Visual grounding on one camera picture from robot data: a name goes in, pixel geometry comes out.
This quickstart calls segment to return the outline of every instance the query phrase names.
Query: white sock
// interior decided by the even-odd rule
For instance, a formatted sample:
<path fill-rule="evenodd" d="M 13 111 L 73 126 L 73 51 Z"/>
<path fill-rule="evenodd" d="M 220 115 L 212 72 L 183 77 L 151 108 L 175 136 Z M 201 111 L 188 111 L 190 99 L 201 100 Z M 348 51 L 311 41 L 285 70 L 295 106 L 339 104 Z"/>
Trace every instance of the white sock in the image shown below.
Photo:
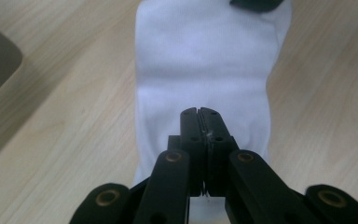
<path fill-rule="evenodd" d="M 290 0 L 262 14 L 233 7 L 228 0 L 141 3 L 135 35 L 135 183 L 150 176 L 158 154 L 167 149 L 168 135 L 180 132 L 180 113 L 190 107 L 216 110 L 241 149 L 268 159 L 266 82 L 290 20 Z M 190 205 L 193 220 L 225 214 L 222 200 L 195 201 Z"/>

